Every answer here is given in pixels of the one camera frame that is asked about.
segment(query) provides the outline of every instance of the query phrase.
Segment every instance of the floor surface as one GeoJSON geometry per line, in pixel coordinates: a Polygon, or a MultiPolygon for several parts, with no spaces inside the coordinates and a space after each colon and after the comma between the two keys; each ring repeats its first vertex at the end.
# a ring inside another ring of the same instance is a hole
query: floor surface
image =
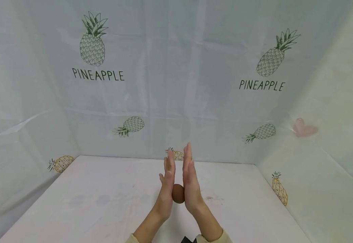
{"type": "MultiPolygon", "coordinates": [[[[233,243],[310,243],[256,166],[195,162],[202,195],[233,243]]],[[[175,183],[182,184],[182,161],[175,183]]],[[[0,243],[124,243],[160,189],[163,161],[79,156],[0,243]]],[[[153,243],[194,241],[199,228],[183,204],[153,243]]]]}

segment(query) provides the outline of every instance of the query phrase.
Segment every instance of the beige sleeve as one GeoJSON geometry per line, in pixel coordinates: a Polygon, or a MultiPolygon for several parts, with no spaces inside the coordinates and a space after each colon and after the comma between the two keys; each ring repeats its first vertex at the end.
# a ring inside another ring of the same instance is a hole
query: beige sleeve
{"type": "Polygon", "coordinates": [[[133,234],[130,234],[126,243],[140,243],[140,242],[133,236],[133,234]]]}
{"type": "Polygon", "coordinates": [[[197,243],[232,243],[229,235],[224,231],[221,237],[215,241],[209,242],[202,235],[197,236],[197,243]]]}

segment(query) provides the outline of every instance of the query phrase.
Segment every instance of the wrist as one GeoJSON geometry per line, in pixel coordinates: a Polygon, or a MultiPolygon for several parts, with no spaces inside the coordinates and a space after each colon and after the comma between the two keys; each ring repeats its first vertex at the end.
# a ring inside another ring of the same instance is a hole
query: wrist
{"type": "Polygon", "coordinates": [[[207,210],[209,210],[209,208],[207,207],[206,203],[202,199],[202,200],[199,200],[199,203],[194,205],[190,213],[195,219],[197,219],[197,217],[199,217],[200,215],[204,215],[207,212],[207,210]]]}
{"type": "Polygon", "coordinates": [[[151,218],[151,221],[154,222],[156,225],[162,225],[168,218],[164,217],[156,207],[148,214],[148,217],[151,218]]]}

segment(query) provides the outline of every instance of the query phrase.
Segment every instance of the pineapple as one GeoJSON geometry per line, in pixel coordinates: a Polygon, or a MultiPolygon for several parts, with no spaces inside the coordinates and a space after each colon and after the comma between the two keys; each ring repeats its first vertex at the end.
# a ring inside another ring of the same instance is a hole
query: pineapple
{"type": "Polygon", "coordinates": [[[53,171],[53,170],[56,170],[56,172],[63,172],[65,171],[65,169],[67,169],[67,167],[74,161],[74,158],[71,157],[71,156],[63,156],[63,157],[60,157],[56,160],[53,160],[51,159],[49,161],[49,166],[48,166],[48,169],[49,171],[53,171]]]}
{"type": "Polygon", "coordinates": [[[245,143],[252,143],[255,138],[265,139],[274,136],[275,134],[275,126],[272,124],[266,124],[256,129],[255,133],[249,134],[246,138],[243,138],[243,141],[245,141],[245,143]]]}
{"type": "Polygon", "coordinates": [[[273,176],[273,190],[276,193],[276,195],[279,197],[279,199],[282,201],[283,205],[287,205],[287,200],[288,200],[288,196],[287,196],[287,192],[286,190],[283,188],[281,182],[279,181],[279,177],[281,176],[280,172],[274,172],[272,174],[273,176]]]}
{"type": "Polygon", "coordinates": [[[281,37],[276,36],[276,47],[269,49],[260,59],[256,71],[263,77],[273,74],[284,59],[284,52],[291,49],[289,46],[295,44],[293,42],[300,35],[295,35],[296,30],[290,33],[287,29],[286,33],[282,32],[281,37]]]}
{"type": "Polygon", "coordinates": [[[82,59],[92,66],[100,66],[105,60],[105,45],[101,39],[106,33],[102,31],[108,27],[104,27],[107,19],[100,20],[101,14],[98,13],[95,17],[89,11],[88,16],[84,16],[85,33],[80,41],[80,56],[82,59]]]}
{"type": "Polygon", "coordinates": [[[173,148],[168,148],[166,149],[166,153],[168,153],[168,151],[172,151],[174,153],[174,160],[183,160],[184,159],[184,153],[180,152],[180,151],[174,151],[173,148]]]}
{"type": "Polygon", "coordinates": [[[122,128],[118,128],[114,130],[116,135],[120,137],[129,136],[129,132],[137,132],[140,131],[144,127],[144,121],[138,116],[132,116],[128,120],[124,122],[124,126],[122,128]]]}

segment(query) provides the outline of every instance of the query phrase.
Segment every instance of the small ball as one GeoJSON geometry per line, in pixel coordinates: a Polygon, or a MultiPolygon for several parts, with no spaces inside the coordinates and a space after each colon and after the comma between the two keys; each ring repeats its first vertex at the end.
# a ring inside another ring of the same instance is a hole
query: small ball
{"type": "Polygon", "coordinates": [[[172,188],[172,200],[176,203],[184,202],[184,187],[179,184],[174,184],[172,188]]]}

